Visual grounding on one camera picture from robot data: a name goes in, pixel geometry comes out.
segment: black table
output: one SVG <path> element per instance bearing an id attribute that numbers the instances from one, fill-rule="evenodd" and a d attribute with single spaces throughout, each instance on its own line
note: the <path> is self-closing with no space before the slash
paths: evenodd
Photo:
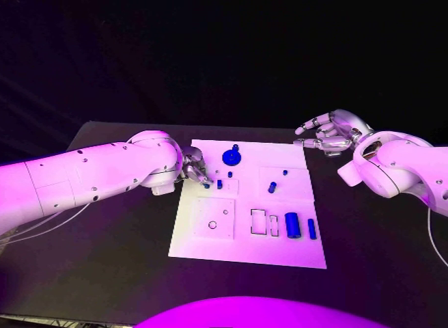
<path id="1" fill-rule="evenodd" d="M 70 150 L 142 130 L 165 131 L 180 145 L 294 140 L 285 129 L 89 122 Z M 160 197 L 137 188 L 93 203 L 53 232 L 7 246 L 0 313 L 135 324 L 189 302 L 249 295 L 324 305 L 394 327 L 448 327 L 448 268 L 428 238 L 428 209 L 410 195 L 387 200 L 363 184 L 350 188 L 337 176 L 348 160 L 348 152 L 327 159 L 307 150 L 327 270 L 170 258 L 181 184 Z M 448 218 L 433 213 L 432 226 L 448 260 Z"/>

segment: white cable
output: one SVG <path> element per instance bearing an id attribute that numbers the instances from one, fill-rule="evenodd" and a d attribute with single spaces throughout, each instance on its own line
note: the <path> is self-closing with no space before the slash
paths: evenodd
<path id="1" fill-rule="evenodd" d="M 4 243 L 4 244 L 0 244 L 0 247 L 1 246 L 6 246 L 6 245 L 8 245 L 8 244 L 11 244 L 11 243 L 16 243 L 17 241 L 24 241 L 26 239 L 30 239 L 30 238 L 33 238 L 33 237 L 37 237 L 37 236 L 42 236 L 46 232 L 50 232 L 50 231 L 53 231 L 55 229 L 57 229 L 63 224 L 66 224 L 79 214 L 80 214 L 80 212 L 86 209 L 86 207 L 89 206 L 89 204 L 86 204 L 82 208 L 80 208 L 80 211 L 63 222 L 63 223 L 60 223 L 60 224 L 57 224 L 52 229 L 49 229 L 49 230 L 46 230 L 46 231 L 43 231 L 43 232 L 40 232 L 39 234 L 34 234 L 34 235 L 32 235 L 32 236 L 27 236 L 27 237 L 24 237 L 24 238 L 20 238 L 20 239 L 17 239 L 17 240 L 14 240 L 14 241 L 8 241 L 7 243 Z"/>
<path id="2" fill-rule="evenodd" d="M 44 219 L 40 223 L 37 223 L 34 226 L 29 227 L 27 229 L 24 229 L 24 231 L 17 232 L 16 234 L 13 234 L 11 236 L 4 237 L 3 239 L 0 239 L 1 241 L 6 241 L 10 238 L 14 238 L 16 236 L 24 234 L 26 232 L 32 231 L 34 228 L 37 228 L 39 226 L 42 226 L 47 221 L 50 221 L 63 211 L 57 212 L 56 214 L 53 214 L 47 219 Z"/>
<path id="3" fill-rule="evenodd" d="M 433 249 L 435 249 L 435 252 L 438 254 L 438 257 L 441 258 L 441 260 L 443 261 L 445 265 L 448 266 L 448 263 L 436 249 L 436 246 L 435 246 L 435 242 L 433 242 L 433 238 L 432 238 L 432 230 L 431 230 L 431 208 L 428 209 L 428 236 L 431 237 L 431 242 L 432 242 L 432 246 L 433 246 Z"/>

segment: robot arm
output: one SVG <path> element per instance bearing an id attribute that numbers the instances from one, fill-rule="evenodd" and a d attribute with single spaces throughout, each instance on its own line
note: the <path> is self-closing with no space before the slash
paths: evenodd
<path id="1" fill-rule="evenodd" d="M 294 144 L 324 150 L 330 157 L 353 149 L 353 160 L 338 169 L 350 186 L 364 182 L 386 198 L 409 193 L 448 216 L 448 147 L 433 147 L 405 133 L 376 132 L 343 109 L 308 121 L 295 133 L 317 126 L 317 139 L 298 139 Z"/>
<path id="2" fill-rule="evenodd" d="M 200 150 L 187 148 L 183 153 L 161 131 L 141 132 L 127 142 L 0 166 L 0 235 L 20 224 L 138 185 L 150 187 L 154 195 L 170 193 L 177 177 L 213 183 L 204 175 Z"/>

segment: black background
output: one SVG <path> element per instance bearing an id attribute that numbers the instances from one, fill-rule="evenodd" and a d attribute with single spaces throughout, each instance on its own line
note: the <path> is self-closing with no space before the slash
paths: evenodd
<path id="1" fill-rule="evenodd" d="M 297 128 L 335 108 L 448 144 L 446 7 L 0 1 L 0 162 L 89 120 Z"/>

